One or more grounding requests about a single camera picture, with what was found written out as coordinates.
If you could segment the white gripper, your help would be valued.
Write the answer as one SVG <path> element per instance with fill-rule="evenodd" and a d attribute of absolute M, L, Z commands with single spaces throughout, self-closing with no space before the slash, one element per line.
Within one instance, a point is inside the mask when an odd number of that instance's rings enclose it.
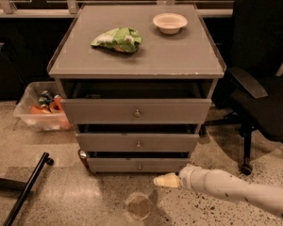
<path fill-rule="evenodd" d="M 198 182 L 200 170 L 200 167 L 188 164 L 179 172 L 179 177 L 173 172 L 160 175 L 154 179 L 154 185 L 172 188 L 182 186 L 188 190 L 200 191 L 201 184 Z"/>

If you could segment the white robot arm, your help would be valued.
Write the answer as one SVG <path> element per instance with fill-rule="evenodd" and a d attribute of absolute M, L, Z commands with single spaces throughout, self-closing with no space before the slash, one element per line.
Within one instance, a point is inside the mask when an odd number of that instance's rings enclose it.
<path fill-rule="evenodd" d="M 155 186 L 184 188 L 224 201 L 247 202 L 283 219 L 283 187 L 246 182 L 226 171 L 188 164 L 178 175 L 160 175 Z"/>

